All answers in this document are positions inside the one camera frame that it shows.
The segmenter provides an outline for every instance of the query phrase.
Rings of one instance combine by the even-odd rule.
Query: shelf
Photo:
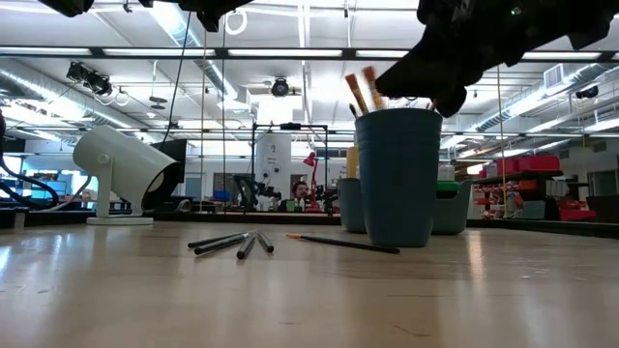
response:
[[[520,172],[508,174],[505,176],[506,181],[510,180],[527,180],[527,179],[539,179],[539,178],[552,178],[557,176],[562,176],[563,172],[561,170],[557,171],[540,171],[540,172]],[[503,183],[503,177],[493,177],[493,178],[485,178],[476,180],[473,184],[482,185],[482,184],[501,184]]]

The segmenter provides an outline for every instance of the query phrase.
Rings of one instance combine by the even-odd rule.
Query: desk lamp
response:
[[[318,169],[318,157],[316,153],[312,151],[306,159],[303,159],[303,163],[313,167],[313,171],[311,172],[311,206],[306,208],[306,212],[320,213],[320,209],[316,203],[316,169]]]
[[[94,127],[82,136],[74,162],[99,179],[97,216],[87,220],[97,225],[152,224],[142,211],[154,209],[172,194],[180,170],[178,161],[110,126]],[[109,214],[111,192],[132,203],[131,216]]]

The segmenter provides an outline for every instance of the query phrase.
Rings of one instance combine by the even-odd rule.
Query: table surface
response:
[[[273,255],[187,249],[256,227]],[[619,346],[619,241],[473,229],[392,255],[285,233],[367,238],[180,222],[2,235],[0,346]]]

